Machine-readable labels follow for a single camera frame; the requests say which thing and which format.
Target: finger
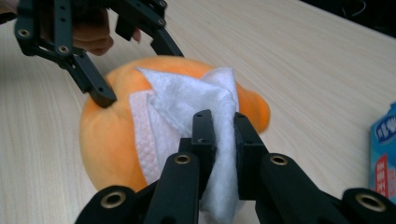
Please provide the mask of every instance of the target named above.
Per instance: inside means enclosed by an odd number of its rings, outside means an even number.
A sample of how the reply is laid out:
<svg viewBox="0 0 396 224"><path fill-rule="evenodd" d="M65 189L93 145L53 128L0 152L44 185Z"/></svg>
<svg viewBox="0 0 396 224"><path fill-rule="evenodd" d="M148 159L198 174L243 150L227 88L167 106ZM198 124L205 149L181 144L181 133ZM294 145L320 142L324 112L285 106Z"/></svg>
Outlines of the finger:
<svg viewBox="0 0 396 224"><path fill-rule="evenodd" d="M111 36L106 36L105 38L93 40L93 41L81 41L81 40L73 40L73 45L77 48L81 49L102 49L108 46L113 45L113 39Z"/></svg>
<svg viewBox="0 0 396 224"><path fill-rule="evenodd" d="M89 20L73 24L73 37L80 41L102 39L110 34L107 11L101 10Z"/></svg>
<svg viewBox="0 0 396 224"><path fill-rule="evenodd" d="M140 33L140 30L134 28L134 34L132 35L132 39L135 40L137 43L140 43L141 38L142 38L142 34Z"/></svg>
<svg viewBox="0 0 396 224"><path fill-rule="evenodd" d="M107 41L106 45L98 46L97 48L94 48L93 46L95 46L95 45L92 45L91 49L87 49L87 48L84 48L84 46L86 46L87 44L82 43L82 46L80 48L86 49L89 53L92 53L94 55L102 56L106 52L108 52L108 50L113 46L113 44L114 44L114 41L110 37L109 40Z"/></svg>

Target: human hand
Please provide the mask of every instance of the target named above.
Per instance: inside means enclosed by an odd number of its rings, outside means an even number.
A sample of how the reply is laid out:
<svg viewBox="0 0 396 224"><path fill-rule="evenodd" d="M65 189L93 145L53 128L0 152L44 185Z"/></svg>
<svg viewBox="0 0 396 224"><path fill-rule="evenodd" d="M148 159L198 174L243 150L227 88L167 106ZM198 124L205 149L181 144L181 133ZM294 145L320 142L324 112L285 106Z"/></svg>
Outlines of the human hand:
<svg viewBox="0 0 396 224"><path fill-rule="evenodd" d="M132 39L140 42L141 34L134 30ZM89 18L73 24L73 45L95 55L105 54L113 46L106 9L100 9Z"/></svg>
<svg viewBox="0 0 396 224"><path fill-rule="evenodd" d="M17 13L19 0L0 0L0 10L4 8L6 12ZM43 32L41 36L45 39L53 39L53 11L40 8L40 14L46 20L42 20ZM105 54L114 44L110 36L108 15L106 9L100 9L84 17L83 20L73 21L73 45L77 48L85 49L94 55ZM141 33L134 30L132 39L140 42Z"/></svg>

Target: bolt hole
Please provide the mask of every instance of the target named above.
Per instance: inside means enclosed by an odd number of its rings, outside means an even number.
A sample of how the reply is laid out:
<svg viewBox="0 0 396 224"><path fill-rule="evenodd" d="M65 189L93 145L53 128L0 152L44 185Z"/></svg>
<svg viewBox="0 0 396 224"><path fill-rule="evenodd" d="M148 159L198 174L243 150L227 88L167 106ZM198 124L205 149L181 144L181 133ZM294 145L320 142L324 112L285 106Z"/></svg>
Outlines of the bolt hole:
<svg viewBox="0 0 396 224"><path fill-rule="evenodd" d="M175 163L177 164L187 164L191 161L191 157L188 155L179 155L175 157Z"/></svg>
<svg viewBox="0 0 396 224"><path fill-rule="evenodd" d="M67 46L59 46L59 51L62 53L67 53L69 49L67 48Z"/></svg>
<svg viewBox="0 0 396 224"><path fill-rule="evenodd" d="M356 200L360 203L363 207L376 211L376 212L384 212L387 210L387 207L384 203L378 200L375 196L370 194L358 194L356 195Z"/></svg>
<svg viewBox="0 0 396 224"><path fill-rule="evenodd" d="M115 208L120 206L126 199L126 195L122 191L113 191L102 198L101 205L104 208Z"/></svg>
<svg viewBox="0 0 396 224"><path fill-rule="evenodd" d="M163 20L163 19L158 19L158 23L159 23L161 26L165 26L165 24L166 24L165 20Z"/></svg>
<svg viewBox="0 0 396 224"><path fill-rule="evenodd" d="M20 29L20 30L18 31L18 34L19 34L20 36L23 36L23 37L27 37L27 36L30 35L29 31L23 30L23 29Z"/></svg>
<svg viewBox="0 0 396 224"><path fill-rule="evenodd" d="M270 160L273 164L276 164L276 165L288 164L288 161L282 156L272 156Z"/></svg>
<svg viewBox="0 0 396 224"><path fill-rule="evenodd" d="M161 7L166 7L166 3L165 3L164 1L161 1L161 2L160 2L160 6L161 6Z"/></svg>

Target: black bracket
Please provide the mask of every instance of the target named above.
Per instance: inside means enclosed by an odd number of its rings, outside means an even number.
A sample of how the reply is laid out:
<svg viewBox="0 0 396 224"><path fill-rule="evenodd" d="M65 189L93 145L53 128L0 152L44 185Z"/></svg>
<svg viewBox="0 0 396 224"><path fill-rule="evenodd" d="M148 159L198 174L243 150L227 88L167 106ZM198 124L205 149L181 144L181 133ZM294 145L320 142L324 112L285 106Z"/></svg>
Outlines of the black bracket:
<svg viewBox="0 0 396 224"><path fill-rule="evenodd" d="M396 205L372 190L348 189L339 200L318 189L292 158L268 152L246 116L235 114L234 129L239 199L256 201L260 223L396 220ZM157 182L137 193L117 186L99 191L76 223L197 223L198 202L216 157L209 110L193 116L192 130L192 138L180 139L178 153L168 158ZM125 197L110 200L120 190ZM102 202L113 206L103 207Z"/></svg>
<svg viewBox="0 0 396 224"><path fill-rule="evenodd" d="M53 40L41 37L39 11L53 6ZM27 56L39 56L66 69L82 92L88 92L101 107L117 100L83 49L73 47L72 25L93 10L111 8L119 14L116 33L130 39L134 29L140 29L153 38L151 46L157 54L183 56L172 37L166 32L164 1L148 0L21 0L15 36L21 51Z"/></svg>

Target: stuffed toy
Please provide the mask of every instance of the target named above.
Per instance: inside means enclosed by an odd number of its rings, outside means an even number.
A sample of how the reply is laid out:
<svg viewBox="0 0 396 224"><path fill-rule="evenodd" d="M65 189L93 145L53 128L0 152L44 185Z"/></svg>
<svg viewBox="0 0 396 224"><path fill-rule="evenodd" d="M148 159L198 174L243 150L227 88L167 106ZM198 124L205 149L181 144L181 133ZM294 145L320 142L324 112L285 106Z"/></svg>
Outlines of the stuffed toy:
<svg viewBox="0 0 396 224"><path fill-rule="evenodd" d="M152 142L158 138L164 143L175 137L176 140L179 137L190 137L188 133L182 133L183 128L179 128L180 124L177 123L188 123L192 120L191 113L201 109L212 109L215 126L217 110L220 113L219 126L232 120L233 113L238 111L248 117L258 133L264 131L270 118L268 104L259 94L236 83L229 73L232 73L231 69L216 69L205 63L174 56L141 59L112 71L106 79L118 100L110 107L102 108L89 98L80 121L82 159L94 186L100 190L119 185L139 191L154 182L163 168L160 161L176 153L177 147L166 154L156 148L163 144L156 145ZM183 98L186 98L187 103L181 102ZM145 106L154 108L155 114L137 111ZM223 119L227 113L230 114L230 119ZM231 135L233 133L225 133L217 139Z"/></svg>

